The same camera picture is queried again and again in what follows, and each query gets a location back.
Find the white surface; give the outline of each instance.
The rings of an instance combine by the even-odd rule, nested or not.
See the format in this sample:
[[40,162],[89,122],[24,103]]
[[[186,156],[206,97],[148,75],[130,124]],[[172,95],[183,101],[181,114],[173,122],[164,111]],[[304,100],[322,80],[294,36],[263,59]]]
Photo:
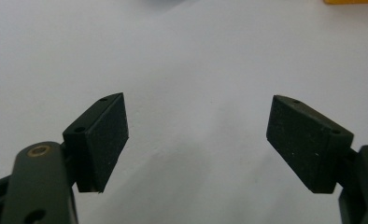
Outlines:
[[81,224],[340,223],[265,137],[272,96],[368,144],[368,5],[320,0],[0,1],[0,177],[97,99],[130,139]]

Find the yellow object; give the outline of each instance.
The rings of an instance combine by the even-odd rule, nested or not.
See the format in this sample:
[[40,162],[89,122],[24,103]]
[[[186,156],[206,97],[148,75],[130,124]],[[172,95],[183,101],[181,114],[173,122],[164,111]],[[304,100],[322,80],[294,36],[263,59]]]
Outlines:
[[327,4],[366,4],[368,0],[324,0]]

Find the white background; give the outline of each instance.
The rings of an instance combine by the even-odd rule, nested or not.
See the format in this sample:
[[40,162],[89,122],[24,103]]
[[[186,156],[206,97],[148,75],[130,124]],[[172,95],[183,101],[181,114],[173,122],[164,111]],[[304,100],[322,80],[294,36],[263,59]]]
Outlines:
[[368,5],[0,1],[0,178],[116,92],[130,139],[81,224],[340,223],[341,188],[312,194],[265,132],[283,94],[368,144]]

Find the metal screw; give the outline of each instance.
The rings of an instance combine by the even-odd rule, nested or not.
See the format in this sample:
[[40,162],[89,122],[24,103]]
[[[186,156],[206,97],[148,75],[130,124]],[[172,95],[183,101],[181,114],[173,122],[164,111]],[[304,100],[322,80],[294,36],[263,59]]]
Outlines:
[[27,156],[29,157],[40,157],[48,153],[50,151],[50,146],[37,146],[33,147],[27,152]]

